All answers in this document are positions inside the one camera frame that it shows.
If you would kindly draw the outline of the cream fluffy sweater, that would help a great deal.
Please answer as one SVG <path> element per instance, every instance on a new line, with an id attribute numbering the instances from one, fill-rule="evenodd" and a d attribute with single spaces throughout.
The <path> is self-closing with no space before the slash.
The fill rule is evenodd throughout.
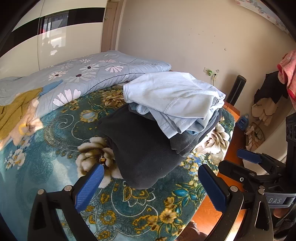
<path id="1" fill-rule="evenodd" d="M 1 140 L 1 150 L 11 141 L 15 146 L 19 145 L 24 137 L 29 137 L 36 131 L 43 128 L 41 120 L 39 118 L 35 118 L 38 104 L 38 97 L 30 101 L 26 114 L 17 124 L 13 125 L 13 129 L 10 131 L 8 136 Z"/>

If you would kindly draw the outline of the grey folded sweatshirt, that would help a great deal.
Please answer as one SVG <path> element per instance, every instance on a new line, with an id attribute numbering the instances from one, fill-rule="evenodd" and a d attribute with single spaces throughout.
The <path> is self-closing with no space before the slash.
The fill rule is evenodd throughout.
<path id="1" fill-rule="evenodd" d="M 210 132 L 220 117 L 221 111 L 217 110 L 201 132 L 192 134 L 185 131 L 167 138 L 150 113 L 136 114 L 130 111 L 129 105 L 125 105 L 120 114 L 122 140 L 114 143 L 122 159 L 135 163 L 180 162 Z"/>

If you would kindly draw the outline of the white black glossy wardrobe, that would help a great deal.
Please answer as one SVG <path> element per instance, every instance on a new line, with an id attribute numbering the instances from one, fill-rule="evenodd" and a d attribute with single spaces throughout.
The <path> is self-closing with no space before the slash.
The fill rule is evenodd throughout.
<path id="1" fill-rule="evenodd" d="M 99 53 L 106 1 L 38 1 L 1 49 L 1 78 Z"/>

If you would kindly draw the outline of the olive green knit sweater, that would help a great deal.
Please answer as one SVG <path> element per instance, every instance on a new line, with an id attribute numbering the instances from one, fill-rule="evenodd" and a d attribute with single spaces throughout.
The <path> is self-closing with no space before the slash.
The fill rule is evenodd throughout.
<path id="1" fill-rule="evenodd" d="M 26 114 L 30 102 L 39 96 L 42 87 L 19 94 L 11 104 L 1 105 L 1 140 L 6 138 Z"/>

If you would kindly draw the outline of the pink hanging cloth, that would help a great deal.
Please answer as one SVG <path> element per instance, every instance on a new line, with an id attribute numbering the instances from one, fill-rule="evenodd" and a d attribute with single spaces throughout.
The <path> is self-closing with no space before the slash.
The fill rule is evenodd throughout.
<path id="1" fill-rule="evenodd" d="M 278 68 L 278 79 L 286 85 L 287 93 L 290 97 L 293 107 L 295 108 L 295 66 L 296 57 L 295 50 L 288 52 L 280 63 L 277 65 Z"/>

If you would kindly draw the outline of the light blue printed t-shirt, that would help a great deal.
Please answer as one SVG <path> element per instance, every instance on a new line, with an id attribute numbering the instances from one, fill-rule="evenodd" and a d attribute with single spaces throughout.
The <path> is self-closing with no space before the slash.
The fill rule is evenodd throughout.
<path id="1" fill-rule="evenodd" d="M 190 73 L 142 75 L 123 87 L 125 102 L 139 114 L 151 114 L 167 138 L 185 131 L 200 133 L 224 105 L 225 94 Z"/>

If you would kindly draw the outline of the beige hanging garment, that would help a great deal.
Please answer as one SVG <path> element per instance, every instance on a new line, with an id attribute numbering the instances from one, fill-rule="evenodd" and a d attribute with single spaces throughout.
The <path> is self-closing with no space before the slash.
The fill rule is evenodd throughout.
<path id="1" fill-rule="evenodd" d="M 262 98 L 252 106 L 251 115 L 263 121 L 265 126 L 269 126 L 277 107 L 278 104 L 274 103 L 271 98 Z"/>

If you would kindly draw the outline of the teal floral plush blanket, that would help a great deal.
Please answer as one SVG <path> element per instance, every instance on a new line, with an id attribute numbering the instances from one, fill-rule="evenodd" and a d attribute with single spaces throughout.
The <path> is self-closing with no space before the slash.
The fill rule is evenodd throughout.
<path id="1" fill-rule="evenodd" d="M 120 87 L 62 105 L 1 150 L 1 240 L 175 240 L 206 196 L 198 168 L 228 150 L 234 117 L 219 117 L 183 157 Z"/>

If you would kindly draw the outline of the blue detergent bottle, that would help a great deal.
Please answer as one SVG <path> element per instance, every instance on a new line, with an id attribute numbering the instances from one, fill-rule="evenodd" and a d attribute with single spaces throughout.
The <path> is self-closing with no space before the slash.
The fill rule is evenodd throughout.
<path id="1" fill-rule="evenodd" d="M 249 126 L 249 114 L 241 116 L 237 121 L 236 125 L 240 130 L 245 131 L 246 128 Z"/>

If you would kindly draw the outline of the black upright speaker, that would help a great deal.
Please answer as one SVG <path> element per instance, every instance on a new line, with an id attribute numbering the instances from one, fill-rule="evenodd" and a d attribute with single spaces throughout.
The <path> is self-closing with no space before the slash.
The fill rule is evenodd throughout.
<path id="1" fill-rule="evenodd" d="M 226 102 L 234 106 L 243 91 L 243 88 L 246 84 L 246 78 L 242 75 L 237 75 L 233 87 L 231 88 L 230 93 L 227 95 Z"/>

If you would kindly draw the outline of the blue daisy print duvet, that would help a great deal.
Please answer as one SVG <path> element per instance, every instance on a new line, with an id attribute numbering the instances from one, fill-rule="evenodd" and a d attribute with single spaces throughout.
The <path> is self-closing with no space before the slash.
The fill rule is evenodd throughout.
<path id="1" fill-rule="evenodd" d="M 169 63 L 107 51 L 68 60 L 25 77 L 1 79 L 1 105 L 12 103 L 18 94 L 46 87 L 39 98 L 36 117 L 96 90 L 134 80 L 146 73 L 166 72 Z"/>

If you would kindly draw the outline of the dark navy fleece garment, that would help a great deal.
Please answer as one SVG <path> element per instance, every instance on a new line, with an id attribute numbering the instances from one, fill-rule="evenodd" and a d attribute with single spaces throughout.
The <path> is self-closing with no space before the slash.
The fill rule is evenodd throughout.
<path id="1" fill-rule="evenodd" d="M 98 121 L 99 136 L 106 138 L 126 183 L 148 189 L 174 170 L 217 125 L 222 110 L 214 112 L 206 129 L 167 138 L 156 121 L 130 111 L 128 104 Z"/>

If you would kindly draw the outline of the black hanging garment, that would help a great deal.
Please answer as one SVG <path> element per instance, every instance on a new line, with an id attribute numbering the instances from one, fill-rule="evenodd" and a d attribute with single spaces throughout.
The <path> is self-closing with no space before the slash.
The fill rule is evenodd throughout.
<path id="1" fill-rule="evenodd" d="M 282 96 L 288 98 L 287 86 L 279 81 L 278 71 L 275 71 L 265 75 L 261 88 L 254 95 L 254 103 L 263 98 L 270 98 L 277 104 Z"/>

